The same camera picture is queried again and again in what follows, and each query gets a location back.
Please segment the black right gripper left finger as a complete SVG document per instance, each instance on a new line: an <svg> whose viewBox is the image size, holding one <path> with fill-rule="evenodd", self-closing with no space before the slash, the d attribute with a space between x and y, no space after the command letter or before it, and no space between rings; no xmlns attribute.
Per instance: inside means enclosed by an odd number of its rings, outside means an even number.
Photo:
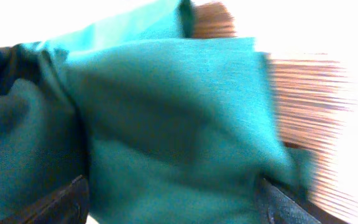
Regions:
<svg viewBox="0 0 358 224"><path fill-rule="evenodd" d="M79 175L0 224L85 224L90 209L87 179Z"/></svg>

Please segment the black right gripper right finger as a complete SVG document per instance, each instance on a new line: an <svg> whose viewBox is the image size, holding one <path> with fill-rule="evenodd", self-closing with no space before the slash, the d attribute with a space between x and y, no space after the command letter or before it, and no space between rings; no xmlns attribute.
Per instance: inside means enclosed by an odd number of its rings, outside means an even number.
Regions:
<svg viewBox="0 0 358 224"><path fill-rule="evenodd" d="M265 178L257 181L255 202L261 224L346 224L309 200Z"/></svg>

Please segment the green cloth garment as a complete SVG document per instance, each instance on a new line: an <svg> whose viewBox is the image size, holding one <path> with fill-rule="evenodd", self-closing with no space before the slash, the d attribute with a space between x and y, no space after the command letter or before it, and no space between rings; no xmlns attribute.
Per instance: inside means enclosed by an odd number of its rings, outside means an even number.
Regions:
<svg viewBox="0 0 358 224"><path fill-rule="evenodd" d="M311 156L278 138L252 38L192 39L189 1L156 1L0 48L0 220L86 177L100 223L261 223L264 178L305 196Z"/></svg>

